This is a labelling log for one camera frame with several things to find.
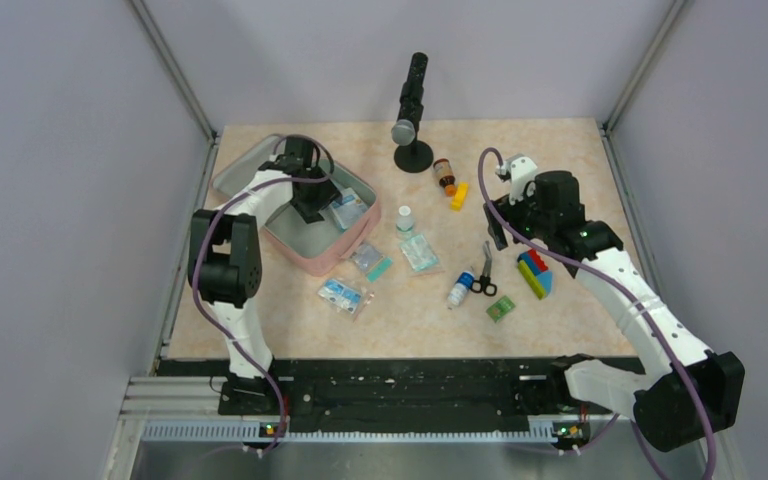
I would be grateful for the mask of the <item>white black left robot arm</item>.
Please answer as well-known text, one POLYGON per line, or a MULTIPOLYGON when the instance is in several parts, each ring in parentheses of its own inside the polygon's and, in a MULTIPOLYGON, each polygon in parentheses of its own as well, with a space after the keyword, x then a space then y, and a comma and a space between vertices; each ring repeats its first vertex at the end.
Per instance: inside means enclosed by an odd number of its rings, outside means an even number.
POLYGON ((334 166, 272 154, 248 184, 214 209, 191 217, 188 281, 197 309, 224 337, 230 387, 257 413, 279 404, 280 386, 269 377, 273 355, 254 297, 263 276, 259 230, 287 207, 316 214, 339 194, 334 166))

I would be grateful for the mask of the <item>brown bottle orange cap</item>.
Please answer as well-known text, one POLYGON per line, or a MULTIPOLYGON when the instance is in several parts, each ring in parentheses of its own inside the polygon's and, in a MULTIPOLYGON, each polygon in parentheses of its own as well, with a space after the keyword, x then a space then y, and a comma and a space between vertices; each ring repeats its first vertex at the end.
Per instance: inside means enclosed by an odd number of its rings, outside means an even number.
POLYGON ((440 158, 432 163, 432 170, 438 185, 447 197, 453 197, 457 191, 457 182, 451 166, 446 158, 440 158))

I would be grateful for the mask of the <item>blue white dropper bottle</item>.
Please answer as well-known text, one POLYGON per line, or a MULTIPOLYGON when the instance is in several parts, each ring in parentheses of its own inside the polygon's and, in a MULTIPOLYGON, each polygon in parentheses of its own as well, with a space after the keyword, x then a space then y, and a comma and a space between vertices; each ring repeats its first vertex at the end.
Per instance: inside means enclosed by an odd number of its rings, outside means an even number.
POLYGON ((472 290, 474 281, 475 275, 471 270, 462 271, 447 295, 446 306, 449 309, 459 307, 467 294, 472 290))

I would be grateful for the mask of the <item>white bottle green label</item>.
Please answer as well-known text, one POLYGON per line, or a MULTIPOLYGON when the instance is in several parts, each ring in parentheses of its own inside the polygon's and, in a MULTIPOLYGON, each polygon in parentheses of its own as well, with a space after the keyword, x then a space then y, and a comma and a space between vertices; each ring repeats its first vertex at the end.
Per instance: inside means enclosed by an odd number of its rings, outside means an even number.
POLYGON ((412 209, 407 205, 398 208, 396 230, 400 239, 407 240, 416 234, 415 218, 412 209))

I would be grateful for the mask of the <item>green gauze packet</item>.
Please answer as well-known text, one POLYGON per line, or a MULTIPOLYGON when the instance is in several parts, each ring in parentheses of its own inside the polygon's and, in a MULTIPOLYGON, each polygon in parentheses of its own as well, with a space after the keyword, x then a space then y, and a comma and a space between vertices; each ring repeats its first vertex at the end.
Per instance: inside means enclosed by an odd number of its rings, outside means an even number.
POLYGON ((399 250, 407 261, 410 274, 413 276, 434 274, 443 270, 439 256, 422 233, 401 241, 399 250))

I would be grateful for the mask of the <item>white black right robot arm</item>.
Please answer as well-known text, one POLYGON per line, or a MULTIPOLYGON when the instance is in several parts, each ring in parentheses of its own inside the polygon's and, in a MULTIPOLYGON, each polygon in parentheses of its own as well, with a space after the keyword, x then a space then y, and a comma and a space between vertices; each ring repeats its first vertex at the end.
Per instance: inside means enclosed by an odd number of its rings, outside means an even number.
POLYGON ((661 452, 731 428, 737 419, 745 367, 732 352, 716 353, 691 333, 643 279, 622 240, 603 221, 590 220, 579 182, 569 171, 515 173, 500 167, 509 194, 484 206, 497 249, 507 234, 538 240, 543 254, 605 308, 643 366, 640 373, 580 354, 561 360, 546 385, 549 404, 572 412, 593 403, 636 423, 661 452))

